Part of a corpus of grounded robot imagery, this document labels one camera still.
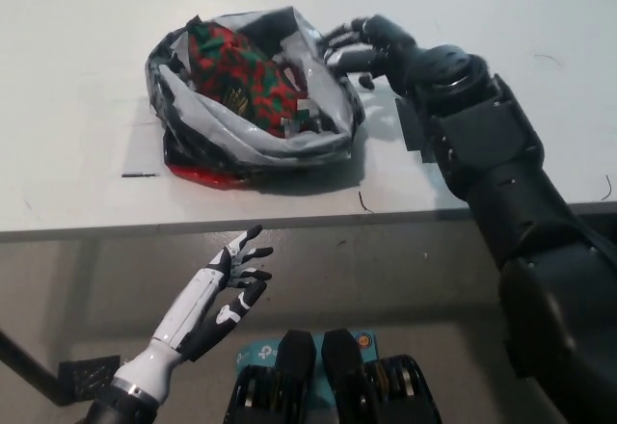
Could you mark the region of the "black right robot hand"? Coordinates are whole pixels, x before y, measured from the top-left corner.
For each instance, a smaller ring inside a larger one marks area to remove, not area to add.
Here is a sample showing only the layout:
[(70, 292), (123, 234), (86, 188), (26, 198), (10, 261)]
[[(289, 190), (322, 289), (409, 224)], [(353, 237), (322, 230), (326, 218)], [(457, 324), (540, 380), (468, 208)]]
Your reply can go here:
[(406, 77), (419, 48), (406, 30), (383, 15), (359, 17), (337, 26), (317, 41), (317, 49), (335, 75), (386, 76), (396, 94), (410, 95)]

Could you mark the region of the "white and black left hand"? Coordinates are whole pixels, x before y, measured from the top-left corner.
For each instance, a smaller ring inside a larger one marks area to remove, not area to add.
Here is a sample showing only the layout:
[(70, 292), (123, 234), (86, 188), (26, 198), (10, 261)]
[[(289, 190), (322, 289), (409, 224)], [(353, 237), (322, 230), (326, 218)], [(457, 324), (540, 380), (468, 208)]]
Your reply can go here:
[(177, 366), (198, 360), (221, 342), (267, 288), (271, 274), (244, 266), (273, 252), (271, 247), (245, 249), (261, 231), (256, 225), (240, 233), (194, 274), (148, 346), (120, 367), (112, 386), (156, 407), (165, 403)]

